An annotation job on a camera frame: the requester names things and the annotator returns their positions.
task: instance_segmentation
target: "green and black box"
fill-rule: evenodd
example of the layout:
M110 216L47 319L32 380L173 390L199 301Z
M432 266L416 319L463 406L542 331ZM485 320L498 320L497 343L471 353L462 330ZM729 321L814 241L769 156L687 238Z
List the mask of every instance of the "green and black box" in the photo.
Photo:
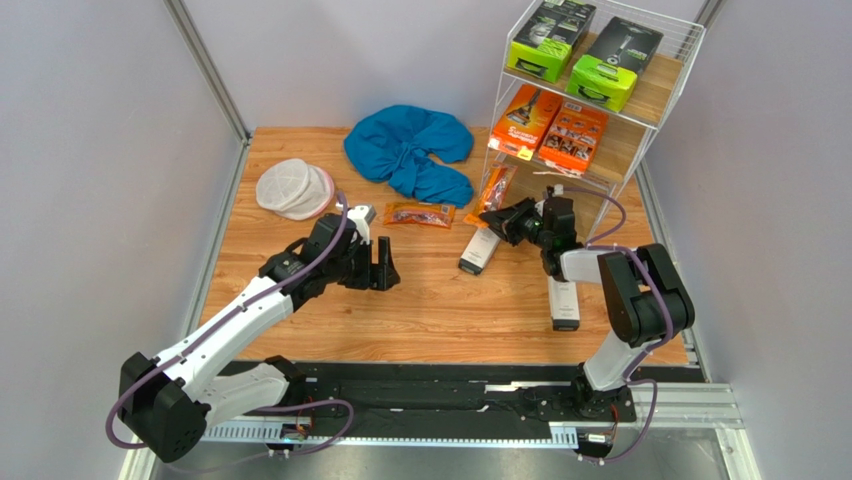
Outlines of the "green and black box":
M656 30L613 17L574 64L565 90L620 112L662 39Z
M508 66L556 83L594 15L594 5L545 0L512 39Z

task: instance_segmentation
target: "gray wall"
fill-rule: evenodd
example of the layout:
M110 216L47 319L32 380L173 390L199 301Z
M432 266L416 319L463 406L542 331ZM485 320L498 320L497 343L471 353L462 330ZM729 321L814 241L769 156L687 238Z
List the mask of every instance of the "gray wall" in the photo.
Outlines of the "gray wall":
M187 0L250 128L348 126L408 103L489 125L530 0ZM695 18L703 0L625 0Z
M649 154L764 478L848 478L852 4L730 1Z
M0 477L115 478L119 367L184 328L238 145L161 1L4 2L0 65Z

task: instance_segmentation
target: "wooden tabletop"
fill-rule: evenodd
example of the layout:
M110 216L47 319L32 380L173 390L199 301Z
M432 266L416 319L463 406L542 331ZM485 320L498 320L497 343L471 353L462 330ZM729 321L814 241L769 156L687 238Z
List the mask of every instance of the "wooden tabletop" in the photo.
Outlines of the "wooden tabletop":
M455 167L476 188L488 132L473 131L473 152ZM386 203L405 200L387 184L368 182L355 171L343 152L347 133L348 129L343 128L257 130L202 323L245 288L267 257L308 236L314 225L313 220L286 220L257 205L255 184L272 165L288 158L302 158L326 170L337 188L346 193L350 205L370 203L380 213ZM634 183L629 184L620 200L629 218L626 226L611 237L612 241L626 246L650 243L650 229ZM579 363L588 359L610 330L600 287L579 285L579 331L554 332L547 278L536 247L502 244L482 275L462 272L457 267L458 259L474 229L461 220L473 203L457 211L450 230L384 226L381 217L377 218L371 226L372 234L391 238L402 282L387 292L331 285L321 297L310 300L289 319L261 335L240 358L282 355L293 360L523 364ZM601 228L615 220L611 214ZM657 364L686 362L679 336L649 359L649 363Z

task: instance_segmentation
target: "blue fabric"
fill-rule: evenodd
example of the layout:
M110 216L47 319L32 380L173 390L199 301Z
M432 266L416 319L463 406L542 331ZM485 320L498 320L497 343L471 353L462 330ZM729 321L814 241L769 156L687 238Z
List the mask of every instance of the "blue fabric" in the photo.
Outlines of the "blue fabric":
M388 182L397 192L421 202L464 207L473 198L470 180L438 165L464 160L473 135L452 115L395 105L355 125L343 140L349 161L372 182Z

